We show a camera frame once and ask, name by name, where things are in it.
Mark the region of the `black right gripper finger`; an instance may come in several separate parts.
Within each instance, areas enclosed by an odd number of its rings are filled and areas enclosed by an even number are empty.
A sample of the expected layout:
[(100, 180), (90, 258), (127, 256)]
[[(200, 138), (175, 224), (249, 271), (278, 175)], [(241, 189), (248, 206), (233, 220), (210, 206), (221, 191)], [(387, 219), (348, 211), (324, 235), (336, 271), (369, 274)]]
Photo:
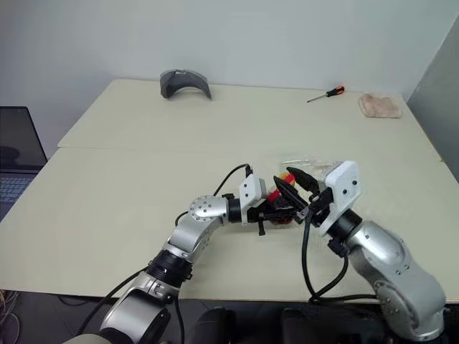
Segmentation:
[(312, 201), (317, 195), (320, 194), (320, 187), (318, 181), (312, 177), (310, 174), (302, 171), (299, 168), (287, 167), (286, 170), (293, 174), (295, 182), (303, 188), (305, 191), (309, 192), (309, 200)]
[(306, 215), (308, 213), (308, 204), (302, 199), (295, 187), (277, 176), (274, 176), (273, 180), (279, 192), (290, 205), (301, 215)]

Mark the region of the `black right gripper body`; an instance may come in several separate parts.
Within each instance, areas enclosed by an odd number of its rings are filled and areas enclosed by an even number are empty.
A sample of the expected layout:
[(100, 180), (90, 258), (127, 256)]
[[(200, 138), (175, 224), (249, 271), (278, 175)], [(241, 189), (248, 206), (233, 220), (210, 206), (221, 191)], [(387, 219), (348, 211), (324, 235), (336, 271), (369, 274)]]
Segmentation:
[(309, 219), (310, 223), (319, 227), (330, 214), (330, 205), (333, 203), (333, 192), (326, 187), (312, 202), (296, 214), (296, 223), (302, 224)]

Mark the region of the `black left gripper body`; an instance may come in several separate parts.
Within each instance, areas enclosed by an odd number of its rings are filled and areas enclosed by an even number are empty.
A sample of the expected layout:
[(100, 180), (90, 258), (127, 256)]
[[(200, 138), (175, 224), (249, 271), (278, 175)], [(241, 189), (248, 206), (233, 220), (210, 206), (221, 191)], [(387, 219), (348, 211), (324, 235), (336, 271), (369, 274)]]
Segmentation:
[(257, 224), (258, 225), (258, 235), (260, 237), (265, 236), (265, 227), (264, 227), (264, 222), (266, 221), (265, 219), (265, 213), (268, 212), (270, 213), (271, 211), (270, 205), (264, 201), (258, 206), (253, 206), (250, 207), (247, 210), (247, 222), (249, 224)]

